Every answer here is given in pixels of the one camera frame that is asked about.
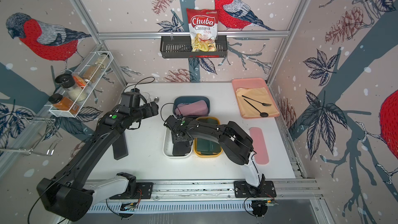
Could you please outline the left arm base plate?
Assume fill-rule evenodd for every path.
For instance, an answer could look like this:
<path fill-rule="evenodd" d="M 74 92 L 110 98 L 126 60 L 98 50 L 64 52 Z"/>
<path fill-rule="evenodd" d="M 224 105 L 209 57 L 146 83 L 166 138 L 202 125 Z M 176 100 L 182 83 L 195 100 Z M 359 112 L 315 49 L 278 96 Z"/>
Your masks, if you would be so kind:
<path fill-rule="evenodd" d="M 118 195 L 114 195 L 110 197 L 111 200 L 139 200 L 144 199 L 148 200 L 151 199 L 152 190 L 153 190 L 154 183 L 152 182 L 143 182 L 143 183 L 136 183 L 135 190 L 127 189 L 126 192 Z"/>

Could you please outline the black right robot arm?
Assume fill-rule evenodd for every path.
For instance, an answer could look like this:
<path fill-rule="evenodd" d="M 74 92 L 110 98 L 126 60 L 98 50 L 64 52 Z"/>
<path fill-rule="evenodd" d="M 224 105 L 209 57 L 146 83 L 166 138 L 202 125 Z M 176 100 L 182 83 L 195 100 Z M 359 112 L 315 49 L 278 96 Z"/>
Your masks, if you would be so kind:
<path fill-rule="evenodd" d="M 261 188 L 265 176 L 254 160 L 257 152 L 253 140 L 236 122 L 211 124 L 188 117 L 177 119 L 170 115 L 164 121 L 164 126 L 176 136 L 177 142 L 205 139 L 219 144 L 228 159 L 241 166 L 246 183 L 254 188 Z"/>

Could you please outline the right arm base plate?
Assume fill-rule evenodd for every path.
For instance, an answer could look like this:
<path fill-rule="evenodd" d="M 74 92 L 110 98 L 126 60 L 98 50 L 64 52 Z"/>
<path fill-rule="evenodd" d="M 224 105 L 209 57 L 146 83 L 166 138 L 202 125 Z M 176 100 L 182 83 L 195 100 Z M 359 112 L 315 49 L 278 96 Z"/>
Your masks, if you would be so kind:
<path fill-rule="evenodd" d="M 249 185 L 245 181 L 234 182 L 234 194 L 236 198 L 275 198 L 277 197 L 274 183 L 262 180 L 258 187 Z"/>

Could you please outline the green pencil case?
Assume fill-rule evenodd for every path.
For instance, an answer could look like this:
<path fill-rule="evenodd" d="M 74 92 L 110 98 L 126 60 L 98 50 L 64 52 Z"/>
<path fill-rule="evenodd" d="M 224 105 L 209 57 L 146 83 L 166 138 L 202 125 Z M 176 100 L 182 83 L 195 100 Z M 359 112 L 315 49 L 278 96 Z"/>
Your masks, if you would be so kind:
<path fill-rule="evenodd" d="M 202 118 L 198 119 L 199 122 L 210 123 L 210 124 L 219 124 L 218 120 L 213 118 Z M 197 139 L 197 152 L 204 156 L 211 156 L 221 153 L 221 146 L 217 143 L 206 139 Z"/>

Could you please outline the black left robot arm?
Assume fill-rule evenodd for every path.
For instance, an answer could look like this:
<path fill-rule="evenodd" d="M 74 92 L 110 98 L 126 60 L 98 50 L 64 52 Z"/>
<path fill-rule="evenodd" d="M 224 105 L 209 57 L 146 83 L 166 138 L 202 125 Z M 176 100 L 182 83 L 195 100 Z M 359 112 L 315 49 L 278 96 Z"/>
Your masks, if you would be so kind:
<path fill-rule="evenodd" d="M 158 115 L 156 102 L 146 102 L 138 89 L 121 94 L 121 102 L 107 112 L 97 123 L 92 138 L 86 142 L 76 156 L 52 179 L 43 178 L 36 189 L 44 208 L 70 221 L 80 220 L 92 205 L 113 196 L 142 197 L 136 177 L 129 173 L 118 173 L 115 177 L 96 185 L 86 182 L 110 146 L 114 159 L 128 155 L 124 137 L 133 123 Z"/>

